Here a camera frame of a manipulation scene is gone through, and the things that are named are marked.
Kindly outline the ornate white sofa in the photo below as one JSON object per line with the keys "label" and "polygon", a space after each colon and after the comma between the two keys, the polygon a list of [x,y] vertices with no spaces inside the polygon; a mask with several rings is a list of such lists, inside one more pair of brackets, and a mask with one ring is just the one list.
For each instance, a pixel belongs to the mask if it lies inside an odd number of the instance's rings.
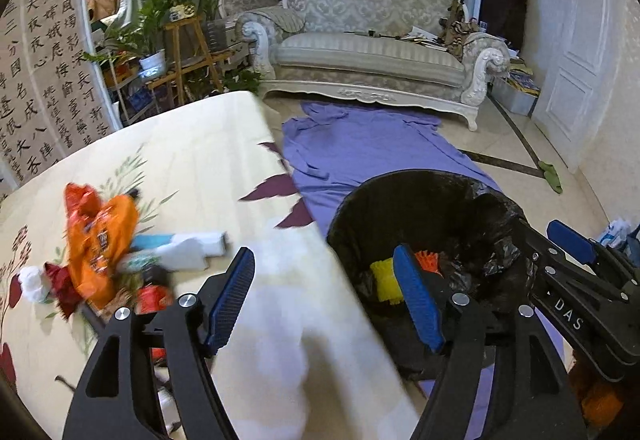
{"label": "ornate white sofa", "polygon": [[462,0],[281,0],[242,12],[258,94],[431,109],[476,130],[489,83],[509,70],[500,38]]}

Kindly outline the white tissue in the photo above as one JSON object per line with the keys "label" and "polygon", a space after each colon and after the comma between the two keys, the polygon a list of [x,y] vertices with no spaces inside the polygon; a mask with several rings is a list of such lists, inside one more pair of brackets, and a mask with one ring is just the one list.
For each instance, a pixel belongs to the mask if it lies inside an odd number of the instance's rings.
{"label": "white tissue", "polygon": [[43,304],[49,299],[51,282],[43,267],[25,266],[18,272],[23,296],[34,304]]}

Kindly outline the white panel door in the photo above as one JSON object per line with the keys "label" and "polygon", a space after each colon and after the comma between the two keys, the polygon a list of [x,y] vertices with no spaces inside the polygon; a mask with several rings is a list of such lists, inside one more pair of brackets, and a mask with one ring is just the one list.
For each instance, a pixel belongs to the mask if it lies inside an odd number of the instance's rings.
{"label": "white panel door", "polygon": [[534,122],[570,171],[596,137],[612,98],[626,0],[562,0],[562,29]]}

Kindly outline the yellow foam net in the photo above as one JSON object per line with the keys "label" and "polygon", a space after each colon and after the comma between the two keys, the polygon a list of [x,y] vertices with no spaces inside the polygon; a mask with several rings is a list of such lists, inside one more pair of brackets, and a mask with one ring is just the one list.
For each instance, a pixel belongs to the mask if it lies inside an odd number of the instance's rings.
{"label": "yellow foam net", "polygon": [[375,261],[370,266],[375,281],[376,297],[380,303],[399,305],[404,301],[400,286],[395,278],[393,259]]}

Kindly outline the white toothpaste tube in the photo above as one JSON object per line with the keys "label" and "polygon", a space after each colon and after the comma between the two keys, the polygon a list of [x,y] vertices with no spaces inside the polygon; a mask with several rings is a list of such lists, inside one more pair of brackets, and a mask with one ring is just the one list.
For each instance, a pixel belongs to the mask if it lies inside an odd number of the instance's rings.
{"label": "white toothpaste tube", "polygon": [[228,237],[222,231],[137,234],[117,271],[136,273],[154,265],[170,272],[203,271],[209,258],[224,257],[227,249]]}

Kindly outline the storage box with items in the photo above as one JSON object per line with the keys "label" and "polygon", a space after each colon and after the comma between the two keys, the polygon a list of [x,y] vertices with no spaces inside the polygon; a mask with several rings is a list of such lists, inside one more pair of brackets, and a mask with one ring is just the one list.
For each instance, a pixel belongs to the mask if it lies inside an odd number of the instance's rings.
{"label": "storage box with items", "polygon": [[492,79],[491,95],[513,114],[531,117],[541,89],[524,60],[512,58],[508,70]]}

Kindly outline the black lined trash bin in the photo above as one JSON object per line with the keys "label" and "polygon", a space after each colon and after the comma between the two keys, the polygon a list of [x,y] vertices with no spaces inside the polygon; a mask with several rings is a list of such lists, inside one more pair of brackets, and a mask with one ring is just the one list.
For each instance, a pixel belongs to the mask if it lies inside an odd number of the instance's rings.
{"label": "black lined trash bin", "polygon": [[332,247],[399,375],[436,377],[439,356],[420,342],[404,303],[383,303],[371,266],[406,244],[435,253],[453,289],[497,312],[514,310],[533,284],[534,266],[514,245],[522,209],[486,183],[446,171],[412,169],[370,179],[337,208]]}

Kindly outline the long black tube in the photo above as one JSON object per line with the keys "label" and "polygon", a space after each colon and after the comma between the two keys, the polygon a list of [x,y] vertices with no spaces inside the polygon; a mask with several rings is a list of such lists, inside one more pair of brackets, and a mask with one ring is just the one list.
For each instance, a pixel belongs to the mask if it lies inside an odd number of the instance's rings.
{"label": "long black tube", "polygon": [[89,323],[96,336],[99,336],[105,329],[104,320],[92,309],[92,307],[83,301],[78,306],[81,316]]}

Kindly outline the metal shelf rack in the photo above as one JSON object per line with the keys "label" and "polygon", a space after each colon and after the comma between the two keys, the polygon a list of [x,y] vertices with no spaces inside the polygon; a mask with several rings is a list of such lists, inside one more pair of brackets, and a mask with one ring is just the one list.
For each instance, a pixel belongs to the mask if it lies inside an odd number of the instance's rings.
{"label": "metal shelf rack", "polygon": [[137,58],[107,60],[100,65],[104,83],[123,127],[136,124],[160,113],[152,90],[140,76]]}

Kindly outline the potted plant white pot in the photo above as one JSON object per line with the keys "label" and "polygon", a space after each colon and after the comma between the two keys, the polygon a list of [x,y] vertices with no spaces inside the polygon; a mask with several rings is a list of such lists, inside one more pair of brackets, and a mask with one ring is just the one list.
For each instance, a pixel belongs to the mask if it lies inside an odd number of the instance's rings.
{"label": "potted plant white pot", "polygon": [[101,48],[96,52],[83,52],[82,59],[102,66],[118,58],[148,58],[160,48],[160,32],[171,7],[191,4],[190,0],[145,0],[136,18],[107,29]]}

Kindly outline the orange snack bag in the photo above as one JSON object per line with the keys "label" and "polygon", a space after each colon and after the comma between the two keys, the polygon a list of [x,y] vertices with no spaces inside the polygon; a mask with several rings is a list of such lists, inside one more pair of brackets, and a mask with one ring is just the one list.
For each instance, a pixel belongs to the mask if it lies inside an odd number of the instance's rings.
{"label": "orange snack bag", "polygon": [[93,221],[69,226],[68,270],[76,291],[85,301],[104,309],[116,296],[117,264],[129,251],[139,213],[136,202],[119,194],[106,202]]}

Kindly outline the red plastic bag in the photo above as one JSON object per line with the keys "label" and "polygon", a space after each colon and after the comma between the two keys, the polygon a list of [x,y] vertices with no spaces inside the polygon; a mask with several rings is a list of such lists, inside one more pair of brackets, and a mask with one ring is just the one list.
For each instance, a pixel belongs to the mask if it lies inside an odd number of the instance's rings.
{"label": "red plastic bag", "polygon": [[90,223],[102,207],[102,199],[96,189],[89,185],[70,182],[64,190],[66,220],[69,226],[75,223]]}

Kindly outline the orange foam net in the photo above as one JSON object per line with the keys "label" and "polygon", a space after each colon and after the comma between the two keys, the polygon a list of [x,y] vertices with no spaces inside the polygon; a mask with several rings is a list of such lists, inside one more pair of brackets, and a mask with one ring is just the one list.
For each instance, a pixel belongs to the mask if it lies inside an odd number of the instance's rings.
{"label": "orange foam net", "polygon": [[416,257],[416,261],[423,271],[435,273],[435,275],[442,275],[442,272],[439,270],[439,257],[437,253],[420,251],[416,252],[414,257]]}

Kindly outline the dark red wrapper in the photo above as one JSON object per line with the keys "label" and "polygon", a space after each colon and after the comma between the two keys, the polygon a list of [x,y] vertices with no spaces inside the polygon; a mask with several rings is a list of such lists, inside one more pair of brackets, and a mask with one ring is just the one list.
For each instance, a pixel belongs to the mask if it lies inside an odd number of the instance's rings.
{"label": "dark red wrapper", "polygon": [[76,291],[70,270],[56,264],[45,263],[44,273],[51,283],[51,290],[58,310],[65,321],[78,309],[84,298]]}

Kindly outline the red spray bottle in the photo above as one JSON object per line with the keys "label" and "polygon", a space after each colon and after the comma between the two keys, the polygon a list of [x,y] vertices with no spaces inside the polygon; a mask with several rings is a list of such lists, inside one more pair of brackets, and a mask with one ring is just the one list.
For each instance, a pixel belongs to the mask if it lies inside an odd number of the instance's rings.
{"label": "red spray bottle", "polygon": [[138,290],[138,313],[159,312],[175,301],[169,273],[160,265],[147,265],[141,271],[141,286]]}

